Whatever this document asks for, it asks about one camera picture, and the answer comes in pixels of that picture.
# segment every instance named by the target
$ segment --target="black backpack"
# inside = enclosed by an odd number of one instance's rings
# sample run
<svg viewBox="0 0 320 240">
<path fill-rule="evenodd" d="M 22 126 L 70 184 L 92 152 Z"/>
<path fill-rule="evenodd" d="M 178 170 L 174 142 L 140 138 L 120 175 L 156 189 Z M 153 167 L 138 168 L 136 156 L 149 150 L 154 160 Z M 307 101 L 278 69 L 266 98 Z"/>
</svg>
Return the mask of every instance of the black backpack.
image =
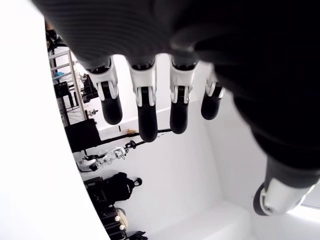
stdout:
<svg viewBox="0 0 320 240">
<path fill-rule="evenodd" d="M 134 187 L 142 184 L 142 179 L 138 177 L 135 181 L 132 181 L 127 178 L 126 173 L 119 172 L 100 183 L 108 204 L 113 205 L 117 201 L 129 199 Z"/>
</svg>

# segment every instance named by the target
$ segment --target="white wall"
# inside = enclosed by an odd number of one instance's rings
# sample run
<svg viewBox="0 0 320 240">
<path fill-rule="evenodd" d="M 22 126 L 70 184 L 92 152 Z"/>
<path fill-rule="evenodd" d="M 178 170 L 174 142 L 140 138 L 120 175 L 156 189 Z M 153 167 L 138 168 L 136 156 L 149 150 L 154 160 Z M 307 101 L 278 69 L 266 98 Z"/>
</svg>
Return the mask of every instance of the white wall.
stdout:
<svg viewBox="0 0 320 240">
<path fill-rule="evenodd" d="M 82 173 L 84 180 L 94 176 L 111 177 L 125 172 L 141 177 L 143 184 L 133 190 L 130 199 L 117 202 L 126 211 L 128 231 L 147 231 L 152 235 L 168 226 L 211 208 L 222 199 L 210 141 L 197 102 L 189 106 L 188 129 L 182 135 L 167 133 L 152 143 L 132 149 L 125 160 L 117 159 L 94 173 Z M 170 111 L 158 113 L 159 129 L 169 126 Z M 138 121 L 121 125 L 137 129 Z M 87 150 L 124 146 L 130 139 Z"/>
<path fill-rule="evenodd" d="M 264 181 L 265 154 L 240 118 L 232 97 L 221 101 L 216 119 L 206 122 L 216 161 L 222 192 L 226 200 L 250 211 L 253 231 L 259 240 L 319 240 L 320 225 L 286 214 L 258 216 L 253 196 Z"/>
<path fill-rule="evenodd" d="M 0 239 L 108 240 L 61 122 L 44 19 L 27 0 L 0 8 Z"/>
</svg>

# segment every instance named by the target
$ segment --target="black fingertip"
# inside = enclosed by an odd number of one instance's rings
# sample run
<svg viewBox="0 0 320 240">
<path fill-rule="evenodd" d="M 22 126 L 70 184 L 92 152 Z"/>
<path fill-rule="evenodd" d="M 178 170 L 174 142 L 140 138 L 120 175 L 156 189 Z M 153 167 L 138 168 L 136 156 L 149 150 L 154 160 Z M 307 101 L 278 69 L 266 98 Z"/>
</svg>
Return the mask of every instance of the black fingertip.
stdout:
<svg viewBox="0 0 320 240">
<path fill-rule="evenodd" d="M 119 95 L 116 99 L 106 98 L 101 101 L 103 117 L 108 124 L 117 125 L 122 120 L 122 107 Z"/>
<path fill-rule="evenodd" d="M 208 96 L 206 92 L 204 92 L 202 105 L 201 105 L 201 115 L 206 120 L 214 119 L 219 111 L 221 98 L 216 96 Z"/>
<path fill-rule="evenodd" d="M 153 142 L 158 135 L 156 105 L 138 106 L 139 134 L 146 143 Z"/>
<path fill-rule="evenodd" d="M 182 134 L 188 126 L 188 104 L 171 102 L 170 128 L 175 134 Z"/>
</svg>

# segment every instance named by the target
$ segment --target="robotic hand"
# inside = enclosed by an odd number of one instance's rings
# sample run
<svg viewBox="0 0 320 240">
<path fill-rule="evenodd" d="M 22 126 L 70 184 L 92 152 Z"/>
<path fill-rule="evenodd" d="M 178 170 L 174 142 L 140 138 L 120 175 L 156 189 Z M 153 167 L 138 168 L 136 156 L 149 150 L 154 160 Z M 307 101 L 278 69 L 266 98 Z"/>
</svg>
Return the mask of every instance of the robotic hand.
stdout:
<svg viewBox="0 0 320 240">
<path fill-rule="evenodd" d="M 316 7 L 206 0 L 32 0 L 89 71 L 110 124 L 122 118 L 112 55 L 128 61 L 145 142 L 157 136 L 156 55 L 171 55 L 170 126 L 187 127 L 198 60 L 214 64 L 201 114 L 224 88 L 267 155 L 254 198 L 260 215 L 294 208 L 320 179 L 320 54 Z"/>
</svg>

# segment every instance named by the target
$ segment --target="black bag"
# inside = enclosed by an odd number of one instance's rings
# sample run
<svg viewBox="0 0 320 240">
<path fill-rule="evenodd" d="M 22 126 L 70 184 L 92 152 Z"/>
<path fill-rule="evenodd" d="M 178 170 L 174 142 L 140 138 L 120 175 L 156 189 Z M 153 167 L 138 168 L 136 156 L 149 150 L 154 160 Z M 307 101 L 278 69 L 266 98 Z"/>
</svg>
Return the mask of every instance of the black bag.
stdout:
<svg viewBox="0 0 320 240">
<path fill-rule="evenodd" d="M 142 179 L 138 177 L 135 181 L 132 181 L 127 178 L 126 173 L 119 172 L 103 182 L 103 191 L 107 202 L 108 204 L 113 205 L 117 201 L 129 199 L 134 187 L 142 184 Z"/>
</svg>

